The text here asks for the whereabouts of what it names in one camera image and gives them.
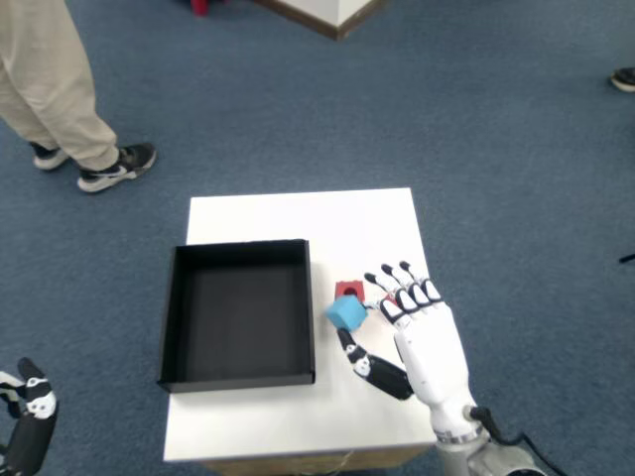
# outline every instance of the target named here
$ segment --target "sneaker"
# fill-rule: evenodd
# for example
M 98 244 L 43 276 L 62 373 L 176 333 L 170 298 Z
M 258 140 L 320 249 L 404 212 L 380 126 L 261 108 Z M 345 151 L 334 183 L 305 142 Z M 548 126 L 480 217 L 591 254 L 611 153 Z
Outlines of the sneaker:
M 36 155 L 33 163 L 41 171 L 52 171 L 61 166 L 68 159 L 68 155 L 62 149 L 45 149 L 40 144 L 30 143 Z
M 119 159 L 103 171 L 80 170 L 77 185 L 87 193 L 95 193 L 112 187 L 123 180 L 136 179 L 149 169 L 157 159 L 152 144 L 138 144 L 119 149 Z
M 622 67 L 611 74 L 611 82 L 620 91 L 635 92 L 635 67 Z

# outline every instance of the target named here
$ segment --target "black cable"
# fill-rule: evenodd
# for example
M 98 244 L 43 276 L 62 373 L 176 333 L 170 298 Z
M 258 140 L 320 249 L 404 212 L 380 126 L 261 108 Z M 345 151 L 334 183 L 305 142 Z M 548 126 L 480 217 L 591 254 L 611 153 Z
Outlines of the black cable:
M 560 467 L 558 467 L 555 463 L 551 462 L 536 447 L 536 445 L 531 440 L 531 438 L 527 436 L 527 434 L 525 434 L 523 431 L 518 433 L 518 435 L 513 439 L 507 439 L 503 437 L 503 435 L 500 432 L 500 429 L 498 429 L 498 426 L 496 425 L 496 422 L 494 421 L 494 417 L 492 416 L 492 412 L 490 409 L 486 407 L 474 407 L 470 409 L 469 416 L 472 419 L 480 421 L 485 427 L 485 429 L 489 432 L 492 439 L 496 441 L 498 444 L 501 444 L 503 446 L 518 446 L 521 442 L 524 441 L 525 443 L 527 443 L 527 446 L 529 446 L 532 449 L 532 451 L 536 453 L 536 456 L 538 456 L 547 466 L 549 466 L 549 468 L 551 468 L 552 471 L 554 471 L 559 476 L 567 476 L 567 473 L 563 471 Z

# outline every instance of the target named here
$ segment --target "red block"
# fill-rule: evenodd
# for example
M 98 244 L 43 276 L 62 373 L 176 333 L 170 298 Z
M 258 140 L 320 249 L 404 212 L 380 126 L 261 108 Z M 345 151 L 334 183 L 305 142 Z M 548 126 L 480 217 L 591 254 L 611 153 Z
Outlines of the red block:
M 191 8 L 197 15 L 207 15 L 207 0 L 191 0 Z
M 360 302 L 366 299 L 362 281 L 340 281 L 335 285 L 335 299 L 342 296 L 357 296 Z

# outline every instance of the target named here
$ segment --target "person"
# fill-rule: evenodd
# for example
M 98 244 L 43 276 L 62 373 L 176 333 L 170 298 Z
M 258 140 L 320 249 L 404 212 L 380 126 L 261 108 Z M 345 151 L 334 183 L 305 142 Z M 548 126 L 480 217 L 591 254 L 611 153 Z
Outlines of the person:
M 38 169 L 73 159 L 85 192 L 135 179 L 157 158 L 152 144 L 117 147 L 95 112 L 90 65 L 65 0 L 0 0 L 0 117 L 33 146 Z
M 611 74 L 610 80 L 620 91 L 635 92 L 635 67 L 616 69 Z

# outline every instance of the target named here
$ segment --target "blue block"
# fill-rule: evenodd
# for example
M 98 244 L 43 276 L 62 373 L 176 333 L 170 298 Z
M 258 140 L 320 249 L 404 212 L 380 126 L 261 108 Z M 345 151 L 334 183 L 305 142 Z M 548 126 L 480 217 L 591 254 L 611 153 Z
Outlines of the blue block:
M 339 297 L 326 310 L 326 317 L 338 329 L 355 330 L 368 315 L 366 308 L 355 296 Z

